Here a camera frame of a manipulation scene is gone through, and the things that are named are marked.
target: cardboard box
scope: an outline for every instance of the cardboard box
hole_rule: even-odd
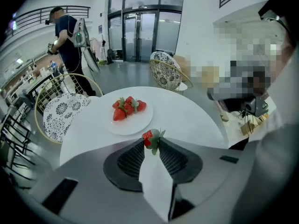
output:
[[[249,119],[249,121],[245,124],[245,125],[243,125],[242,127],[241,127],[241,131],[242,131],[242,134],[245,136],[245,135],[251,135],[251,132],[253,132],[254,131],[254,129],[257,127],[257,125],[258,124],[256,124],[255,122],[254,122],[254,124],[252,123],[252,120],[251,119]]]
[[[215,84],[219,83],[219,66],[203,66],[201,82],[206,88],[213,88]]]
[[[214,101],[214,104],[218,107],[219,109],[219,114],[220,114],[220,117],[221,117],[221,120],[223,122],[228,122],[229,121],[229,117],[228,117],[228,114],[225,112],[225,110],[223,110],[219,104],[218,101]]]
[[[176,60],[176,62],[177,62],[178,65],[180,66],[182,72],[183,72],[186,76],[188,76],[188,77],[190,78],[190,76],[191,76],[191,67],[190,67],[191,64],[190,64],[190,61],[187,61],[187,60],[185,59],[185,57],[183,57],[183,56],[178,56],[178,55],[174,55],[174,56],[173,56],[173,59]],[[184,76],[182,77],[182,80],[183,80],[183,81],[187,81],[187,79],[186,79]]]

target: white round table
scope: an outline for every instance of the white round table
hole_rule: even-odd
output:
[[[117,135],[105,128],[104,117],[119,97],[144,97],[154,109],[150,124],[132,135]],[[150,129],[166,130],[165,138],[193,144],[228,148],[210,116],[197,104],[175,92],[155,87],[130,87],[93,98],[90,105],[82,110],[69,127],[60,152],[60,165],[72,157],[118,142],[138,139]]]

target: glass door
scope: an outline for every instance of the glass door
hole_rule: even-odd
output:
[[[137,14],[124,15],[125,61],[136,61]]]
[[[124,15],[125,60],[147,62],[153,51],[156,12]]]

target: white backpack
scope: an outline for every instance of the white backpack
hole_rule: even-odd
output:
[[[70,32],[68,23],[68,32],[73,35],[72,37],[68,36],[68,39],[74,44],[74,47],[90,47],[89,35],[84,18],[78,18],[76,20],[73,33]]]

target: white patterned cushion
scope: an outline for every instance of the white patterned cushion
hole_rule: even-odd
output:
[[[180,66],[170,55],[162,51],[155,51],[150,56],[151,60],[163,61],[178,70],[181,70]],[[172,69],[163,63],[154,64],[155,68],[152,69],[154,79],[157,83],[168,90],[175,90],[179,87],[182,82],[181,73],[177,72],[175,69]]]
[[[73,93],[64,93],[52,99],[43,112],[43,127],[47,136],[62,142],[75,116],[90,102],[90,98]]]

